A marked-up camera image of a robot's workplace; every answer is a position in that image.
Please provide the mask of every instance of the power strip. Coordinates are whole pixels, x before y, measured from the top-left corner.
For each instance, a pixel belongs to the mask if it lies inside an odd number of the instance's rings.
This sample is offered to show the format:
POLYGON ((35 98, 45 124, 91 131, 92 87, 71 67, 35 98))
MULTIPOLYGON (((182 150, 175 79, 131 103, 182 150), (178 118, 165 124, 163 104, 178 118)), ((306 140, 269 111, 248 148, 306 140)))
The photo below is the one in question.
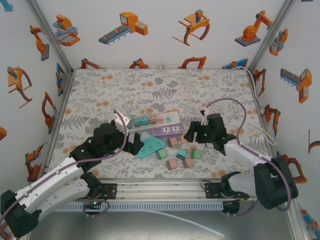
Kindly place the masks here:
MULTIPOLYGON (((108 212, 142 212, 149 211, 222 211, 222 201, 142 201, 142 202, 117 202, 109 201, 108 212)), ((56 212, 82 212, 83 202, 71 202, 62 206, 56 212)), ((100 212, 105 210, 106 203, 88 209, 86 212, 100 212)))
POLYGON ((143 118, 149 117, 149 119, 155 119, 155 123, 142 124, 138 126, 134 126, 134 123, 131 121, 127 128, 129 129, 129 133, 134 133, 137 131, 143 131, 152 128, 165 127, 170 125, 177 125, 180 123, 179 113, 177 111, 163 112, 158 114, 150 114, 150 115, 142 115, 136 116, 135 118, 143 118))
POLYGON ((166 146, 164 141, 146 132, 141 133, 140 140, 144 143, 144 146, 138 152, 138 158, 140 159, 148 157, 166 146))
POLYGON ((182 135, 181 124, 151 128, 151 135, 157 138, 172 138, 182 135))

